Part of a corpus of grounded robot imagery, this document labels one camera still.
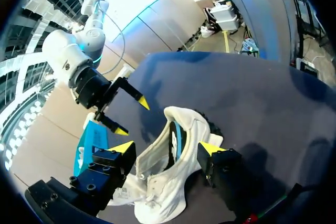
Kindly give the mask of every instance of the cable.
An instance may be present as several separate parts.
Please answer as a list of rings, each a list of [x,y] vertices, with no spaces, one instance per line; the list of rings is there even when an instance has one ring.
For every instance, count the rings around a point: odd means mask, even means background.
[[[311,63],[314,63],[314,61],[315,61],[316,58],[324,58],[324,57],[325,57],[325,55],[324,55],[324,56],[315,56],[315,57],[313,58],[313,60],[311,61]]]
[[[122,30],[120,29],[120,27],[114,22],[114,20],[101,8],[101,6],[100,6],[100,3],[99,2],[97,2],[98,3],[98,7],[99,7],[99,9],[115,24],[115,26],[117,27],[117,29],[120,31],[120,33],[119,33],[119,35],[121,35],[121,37],[122,37],[122,40],[123,40],[123,49],[122,49],[122,54],[121,54],[121,56],[120,56],[120,58],[119,58],[119,60],[118,60],[118,62],[117,62],[117,64],[115,64],[114,65],[114,67],[113,68],[111,68],[110,70],[108,70],[108,71],[106,71],[106,72],[104,72],[104,73],[102,73],[102,75],[104,75],[104,74],[108,74],[108,73],[110,73],[110,72],[112,72],[114,69],[116,69],[116,67],[117,67],[117,65],[121,62],[121,60],[122,60],[122,58],[124,57],[124,54],[125,54],[125,49],[126,49],[126,42],[125,42],[125,37],[124,37],[124,34],[122,33]]]
[[[308,51],[309,51],[309,48],[310,48],[310,45],[311,45],[311,40],[313,40],[314,38],[312,38],[312,37],[308,37],[308,38],[305,38],[305,39],[310,39],[310,42],[309,42],[308,49],[307,49],[306,53],[303,55],[303,58],[307,55],[307,53],[308,53]]]
[[[194,51],[195,46],[197,44],[197,42],[199,42],[199,40],[201,39],[201,36],[198,37],[197,41],[195,41],[195,43],[193,43],[190,47],[189,47],[189,51]]]
[[[229,39],[230,39],[231,41],[233,41],[233,42],[236,44],[236,45],[235,45],[235,48],[233,49],[233,51],[234,51],[235,53],[238,53],[238,51],[237,51],[238,43],[235,42],[231,37],[229,37]]]

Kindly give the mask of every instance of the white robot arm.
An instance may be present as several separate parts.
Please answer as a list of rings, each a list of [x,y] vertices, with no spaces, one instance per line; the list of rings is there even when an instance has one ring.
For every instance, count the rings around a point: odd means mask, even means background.
[[[81,13],[89,15],[84,29],[74,34],[53,31],[43,43],[42,51],[47,55],[48,63],[58,79],[70,88],[77,86],[77,79],[84,69],[99,65],[105,43],[104,12],[108,7],[106,1],[84,0]]]
[[[100,1],[106,12],[109,3]],[[45,39],[42,51],[56,76],[68,87],[77,86],[77,78],[87,67],[97,68],[102,54],[105,34],[102,30],[104,13],[97,7],[88,18],[84,29],[69,34],[55,30]]]

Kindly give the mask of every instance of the table surface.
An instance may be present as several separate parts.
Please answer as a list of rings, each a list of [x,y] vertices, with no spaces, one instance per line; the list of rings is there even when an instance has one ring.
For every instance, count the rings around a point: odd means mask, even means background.
[[[336,135],[336,96],[313,76],[251,56],[163,52],[149,55],[129,82],[145,95],[151,110],[120,91],[106,114],[130,135],[109,133],[110,146],[134,140],[140,154],[161,133],[163,109],[173,105],[205,113],[222,130],[222,147],[240,152],[248,168],[263,178],[265,194],[255,199],[256,211],[295,183],[321,180]],[[189,177],[185,192],[187,208],[168,223],[234,220],[201,172]],[[107,207],[99,216],[138,223],[132,206]]]

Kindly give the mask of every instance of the blue box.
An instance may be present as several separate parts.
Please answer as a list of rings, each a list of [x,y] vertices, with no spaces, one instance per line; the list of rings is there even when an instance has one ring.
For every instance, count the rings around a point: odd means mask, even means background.
[[[79,148],[84,147],[83,165],[79,168],[78,160],[80,159]],[[89,164],[93,162],[92,155],[99,149],[106,150],[108,148],[107,129],[93,121],[89,121],[82,136],[80,137],[76,155],[75,163],[73,165],[74,176],[78,176]]]

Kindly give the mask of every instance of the white sneaker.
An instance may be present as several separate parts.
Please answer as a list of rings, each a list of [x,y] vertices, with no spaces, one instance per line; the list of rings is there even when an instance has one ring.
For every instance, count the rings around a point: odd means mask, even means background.
[[[208,122],[193,110],[171,106],[164,115],[167,123],[162,133],[136,159],[137,174],[129,174],[109,202],[114,206],[134,202],[135,216],[144,224],[164,223],[185,209],[185,181],[201,169],[198,143],[220,146],[223,141],[210,133]]]

